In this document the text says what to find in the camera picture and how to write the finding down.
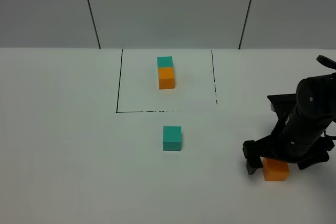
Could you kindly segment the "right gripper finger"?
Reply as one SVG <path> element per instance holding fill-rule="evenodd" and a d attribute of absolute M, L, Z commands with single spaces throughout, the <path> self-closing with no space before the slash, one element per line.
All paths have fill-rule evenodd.
<path fill-rule="evenodd" d="M 297 165 L 298 165 L 298 168 L 300 170 L 304 170 L 310 166 L 313 166 L 315 164 L 318 164 L 318 163 L 325 163 L 329 160 L 329 154 L 328 153 L 319 153 L 313 157 L 309 157 L 307 159 L 305 159 L 304 161 L 301 161 L 299 162 Z"/>
<path fill-rule="evenodd" d="M 260 158 L 260 145 L 256 141 L 245 141 L 243 153 L 246 159 L 246 168 L 249 175 L 253 175 L 258 169 L 263 168 Z"/>

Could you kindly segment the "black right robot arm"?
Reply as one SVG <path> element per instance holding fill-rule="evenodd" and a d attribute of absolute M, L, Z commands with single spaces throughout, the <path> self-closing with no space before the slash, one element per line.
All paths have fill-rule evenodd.
<path fill-rule="evenodd" d="M 335 73 L 303 79 L 294 94 L 268 99 L 278 121 L 270 135 L 243 143 L 248 173 L 265 167 L 263 157 L 297 164 L 300 170 L 327 162 L 335 141 L 326 134 L 335 121 Z"/>

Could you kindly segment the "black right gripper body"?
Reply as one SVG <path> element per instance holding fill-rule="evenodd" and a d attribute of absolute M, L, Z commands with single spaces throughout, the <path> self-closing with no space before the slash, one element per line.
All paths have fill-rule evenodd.
<path fill-rule="evenodd" d="M 332 116 L 311 119 L 294 108 L 278 121 L 270 135 L 256 141 L 261 148 L 260 157 L 299 163 L 319 153 L 328 153 L 334 143 L 321 135 L 332 121 Z"/>

